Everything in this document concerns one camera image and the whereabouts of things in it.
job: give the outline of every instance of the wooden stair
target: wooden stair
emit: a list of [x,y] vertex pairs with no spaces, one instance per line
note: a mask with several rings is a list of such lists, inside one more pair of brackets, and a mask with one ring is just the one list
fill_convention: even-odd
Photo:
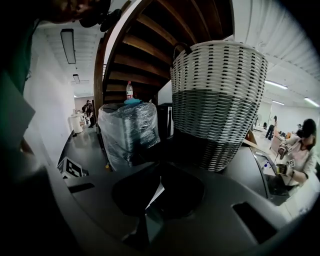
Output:
[[232,34],[232,10],[227,0],[142,0],[103,64],[103,103],[123,102],[128,81],[135,97],[153,99],[170,80],[176,43],[192,46]]

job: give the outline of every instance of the fluorescent light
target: fluorescent light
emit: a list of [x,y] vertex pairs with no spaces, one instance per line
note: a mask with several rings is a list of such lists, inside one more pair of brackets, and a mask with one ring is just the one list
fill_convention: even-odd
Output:
[[308,97],[304,98],[307,102],[311,103],[312,105],[316,106],[317,108],[319,108],[319,104],[315,103],[313,100],[309,99]]
[[287,86],[283,85],[283,84],[280,84],[280,83],[276,83],[276,82],[271,82],[271,81],[268,81],[268,80],[265,80],[265,82],[269,85],[272,85],[272,86],[276,86],[276,87],[279,87],[281,89],[288,89]]
[[74,30],[72,28],[62,29],[60,35],[66,60],[69,64],[76,64]]
[[75,81],[76,84],[80,84],[80,79],[79,79],[78,74],[74,74],[74,75],[73,75],[73,79],[74,79],[74,81]]
[[285,104],[283,104],[283,103],[281,103],[281,102],[278,102],[278,101],[275,101],[275,100],[273,100],[272,102],[274,102],[274,103],[277,103],[277,104],[280,104],[280,105],[285,105]]

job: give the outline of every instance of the white wall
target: white wall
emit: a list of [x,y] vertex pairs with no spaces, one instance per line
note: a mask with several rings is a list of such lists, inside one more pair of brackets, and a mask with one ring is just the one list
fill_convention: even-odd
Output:
[[33,35],[30,71],[23,96],[35,115],[24,138],[39,161],[57,166],[72,132],[74,92],[41,30]]
[[271,117],[277,116],[277,130],[284,133],[296,132],[298,129],[297,124],[303,124],[304,120],[309,118],[317,123],[319,115],[320,109],[318,108],[272,104]]
[[261,101],[257,114],[261,115],[261,119],[259,118],[257,124],[264,126],[264,123],[268,125],[268,121],[270,119],[271,112],[271,104]]
[[93,99],[94,97],[74,98],[74,107],[76,110],[82,111],[82,107],[87,103],[87,101],[90,101],[92,103]]
[[158,92],[158,104],[172,103],[172,84],[171,80]]

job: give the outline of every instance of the plastic-wrapped object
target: plastic-wrapped object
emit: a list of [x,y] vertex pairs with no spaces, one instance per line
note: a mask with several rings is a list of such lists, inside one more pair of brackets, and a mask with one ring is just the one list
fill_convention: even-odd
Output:
[[104,105],[99,109],[98,124],[108,159],[117,172],[140,169],[146,163],[141,152],[160,142],[157,109],[152,103],[118,109]]

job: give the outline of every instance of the woven basket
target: woven basket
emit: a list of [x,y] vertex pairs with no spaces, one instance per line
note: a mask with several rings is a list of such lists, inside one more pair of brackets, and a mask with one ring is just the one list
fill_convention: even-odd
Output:
[[170,69],[173,140],[186,160],[217,172],[233,159],[256,116],[268,62],[237,42],[208,41],[190,49]]

